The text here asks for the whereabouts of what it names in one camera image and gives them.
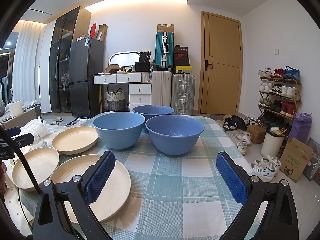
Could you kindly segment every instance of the door frame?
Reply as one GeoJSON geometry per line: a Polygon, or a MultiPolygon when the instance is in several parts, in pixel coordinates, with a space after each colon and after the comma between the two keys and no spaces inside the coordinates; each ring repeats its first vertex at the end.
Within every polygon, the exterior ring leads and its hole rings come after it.
{"type": "Polygon", "coordinates": [[[201,102],[202,102],[202,93],[203,93],[203,76],[204,76],[204,15],[211,15],[220,17],[223,19],[227,19],[239,24],[239,34],[240,34],[240,46],[241,46],[241,53],[240,53],[240,76],[239,76],[239,91],[238,91],[238,98],[237,98],[237,107],[235,114],[238,114],[239,104],[240,104],[240,94],[241,94],[241,85],[242,85],[242,68],[243,68],[243,45],[242,45],[242,32],[241,32],[241,24],[240,21],[228,18],[219,14],[209,13],[201,11],[201,67],[200,67],[200,83],[199,83],[199,99],[198,99],[198,113],[201,113],[201,102]]]}

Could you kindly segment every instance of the purple bag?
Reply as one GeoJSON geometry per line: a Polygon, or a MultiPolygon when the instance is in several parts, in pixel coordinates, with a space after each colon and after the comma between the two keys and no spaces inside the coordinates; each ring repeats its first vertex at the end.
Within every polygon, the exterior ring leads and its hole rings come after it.
{"type": "Polygon", "coordinates": [[[292,128],[288,138],[296,138],[302,143],[306,143],[311,129],[311,114],[299,113],[293,121],[292,128]]]}

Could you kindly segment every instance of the plaid tablecloth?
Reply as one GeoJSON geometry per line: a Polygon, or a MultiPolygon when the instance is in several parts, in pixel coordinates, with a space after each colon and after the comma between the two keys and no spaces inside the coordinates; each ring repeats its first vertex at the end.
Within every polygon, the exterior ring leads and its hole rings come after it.
{"type": "MultiPolygon", "coordinates": [[[[111,150],[130,173],[131,191],[127,202],[102,224],[114,240],[219,239],[236,217],[242,205],[235,202],[220,176],[216,156],[226,151],[249,175],[254,172],[214,120],[193,117],[204,124],[205,130],[194,148],[184,155],[161,153],[144,131],[129,149],[112,150],[99,140],[82,153],[102,155],[111,150]]],[[[83,125],[92,126],[94,119],[83,125]]],[[[60,162],[76,156],[61,155],[60,162]]],[[[37,194],[23,192],[21,200],[34,214],[37,194]]],[[[254,236],[259,223],[256,217],[247,239],[254,236]]]]}

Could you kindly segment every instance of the black refrigerator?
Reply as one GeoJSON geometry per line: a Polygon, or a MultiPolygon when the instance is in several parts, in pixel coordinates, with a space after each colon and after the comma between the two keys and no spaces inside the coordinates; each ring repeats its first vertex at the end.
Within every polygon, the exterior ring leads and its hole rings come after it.
{"type": "Polygon", "coordinates": [[[104,43],[85,38],[71,44],[69,89],[72,115],[93,117],[100,112],[99,88],[93,84],[93,75],[103,66],[104,43]]]}

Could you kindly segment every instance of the teal suitcase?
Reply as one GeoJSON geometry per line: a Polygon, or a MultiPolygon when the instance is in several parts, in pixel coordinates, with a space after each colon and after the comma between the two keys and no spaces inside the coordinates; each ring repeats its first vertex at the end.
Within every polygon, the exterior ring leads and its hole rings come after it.
{"type": "Polygon", "coordinates": [[[173,33],[157,32],[155,65],[158,70],[173,69],[173,33]]]}

